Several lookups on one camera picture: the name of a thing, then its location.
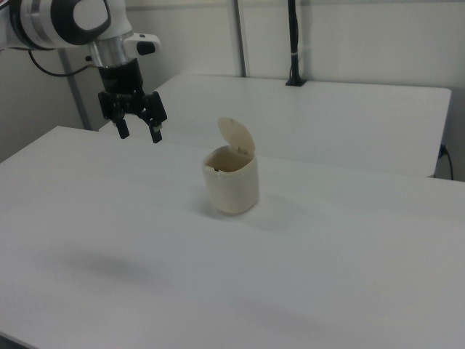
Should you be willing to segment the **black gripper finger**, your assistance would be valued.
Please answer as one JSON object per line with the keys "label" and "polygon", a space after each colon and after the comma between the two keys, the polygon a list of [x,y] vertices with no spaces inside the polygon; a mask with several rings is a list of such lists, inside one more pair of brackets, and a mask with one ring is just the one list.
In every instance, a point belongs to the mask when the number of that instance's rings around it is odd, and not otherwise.
{"label": "black gripper finger", "polygon": [[162,141],[162,123],[167,120],[167,115],[157,91],[142,97],[142,112],[139,117],[147,124],[153,143]]}
{"label": "black gripper finger", "polygon": [[121,139],[127,138],[129,129],[124,120],[125,112],[117,96],[108,92],[100,92],[98,99],[104,119],[114,124]]}

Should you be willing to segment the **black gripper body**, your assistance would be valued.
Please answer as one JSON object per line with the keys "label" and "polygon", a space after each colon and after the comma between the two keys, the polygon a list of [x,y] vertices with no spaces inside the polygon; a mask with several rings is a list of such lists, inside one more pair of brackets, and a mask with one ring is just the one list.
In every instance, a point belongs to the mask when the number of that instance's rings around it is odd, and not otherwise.
{"label": "black gripper body", "polygon": [[104,111],[118,103],[124,111],[140,111],[143,107],[143,80],[138,59],[113,66],[98,68],[104,89],[98,94]]}

